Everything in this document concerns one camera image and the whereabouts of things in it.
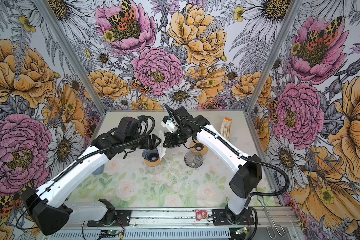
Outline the blue glass dripper cone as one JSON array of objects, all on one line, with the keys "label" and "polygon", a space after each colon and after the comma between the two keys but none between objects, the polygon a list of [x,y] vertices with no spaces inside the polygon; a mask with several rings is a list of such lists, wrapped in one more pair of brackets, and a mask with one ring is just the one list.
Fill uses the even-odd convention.
[{"label": "blue glass dripper cone", "polygon": [[143,150],[142,157],[151,163],[155,163],[160,159],[158,150]]}]

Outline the white paper coffee filter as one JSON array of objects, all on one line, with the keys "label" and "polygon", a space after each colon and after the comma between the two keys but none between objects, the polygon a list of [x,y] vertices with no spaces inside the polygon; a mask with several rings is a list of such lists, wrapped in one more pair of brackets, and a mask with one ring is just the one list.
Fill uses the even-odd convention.
[{"label": "white paper coffee filter", "polygon": [[158,131],[158,137],[161,139],[161,143],[158,145],[157,150],[158,150],[159,157],[162,159],[166,153],[166,148],[163,146],[164,141],[165,141],[165,135],[162,130]]}]

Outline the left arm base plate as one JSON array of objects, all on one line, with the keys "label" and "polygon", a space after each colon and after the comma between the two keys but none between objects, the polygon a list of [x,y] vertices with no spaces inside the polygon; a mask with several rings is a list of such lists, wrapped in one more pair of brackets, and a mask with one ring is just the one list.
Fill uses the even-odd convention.
[{"label": "left arm base plate", "polygon": [[88,227],[127,227],[131,219],[131,210],[108,210],[99,221],[89,221]]}]

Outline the coffee filter pack orange top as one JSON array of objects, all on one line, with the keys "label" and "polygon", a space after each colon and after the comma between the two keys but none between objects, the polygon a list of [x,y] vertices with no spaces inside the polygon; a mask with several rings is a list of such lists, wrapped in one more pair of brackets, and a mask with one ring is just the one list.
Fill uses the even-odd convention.
[{"label": "coffee filter pack orange top", "polygon": [[227,140],[230,138],[231,127],[232,119],[225,117],[220,128],[220,134]]}]

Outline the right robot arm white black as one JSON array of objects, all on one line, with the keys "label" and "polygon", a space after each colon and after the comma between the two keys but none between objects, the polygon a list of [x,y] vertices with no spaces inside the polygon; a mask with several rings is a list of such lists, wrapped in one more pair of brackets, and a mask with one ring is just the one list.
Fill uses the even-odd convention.
[{"label": "right robot arm white black", "polygon": [[205,117],[193,117],[187,109],[177,110],[164,106],[168,116],[161,125],[168,131],[164,134],[165,148],[175,148],[193,139],[203,144],[217,155],[233,172],[229,186],[233,191],[226,206],[226,216],[230,224],[236,225],[249,206],[251,192],[262,179],[262,167],[257,155],[250,156],[225,139]]}]

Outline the grey glass dripper cone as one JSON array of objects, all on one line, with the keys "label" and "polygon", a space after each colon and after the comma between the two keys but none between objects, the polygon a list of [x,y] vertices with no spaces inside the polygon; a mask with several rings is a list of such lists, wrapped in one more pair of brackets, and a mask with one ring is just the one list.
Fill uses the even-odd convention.
[{"label": "grey glass dripper cone", "polygon": [[199,168],[204,163],[204,157],[199,152],[188,152],[184,156],[185,164],[190,168]]}]

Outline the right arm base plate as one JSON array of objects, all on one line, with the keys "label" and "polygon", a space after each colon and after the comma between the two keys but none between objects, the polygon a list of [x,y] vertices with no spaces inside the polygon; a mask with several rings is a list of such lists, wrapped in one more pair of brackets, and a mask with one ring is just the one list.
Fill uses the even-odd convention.
[{"label": "right arm base plate", "polygon": [[251,210],[244,209],[239,217],[232,216],[232,220],[228,218],[226,209],[212,209],[212,220],[214,226],[243,226],[254,225],[255,215]]}]

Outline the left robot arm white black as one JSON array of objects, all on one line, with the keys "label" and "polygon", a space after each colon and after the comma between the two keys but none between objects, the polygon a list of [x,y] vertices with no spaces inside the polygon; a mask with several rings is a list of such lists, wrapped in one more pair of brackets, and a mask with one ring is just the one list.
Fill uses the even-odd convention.
[{"label": "left robot arm white black", "polygon": [[60,174],[38,189],[28,189],[21,194],[26,213],[37,228],[50,236],[68,224],[95,222],[103,226],[113,225],[115,207],[106,199],[92,203],[73,204],[70,194],[94,171],[118,154],[137,149],[154,150],[161,139],[153,134],[155,119],[151,116],[123,117],[118,127],[95,138],[84,153]]}]

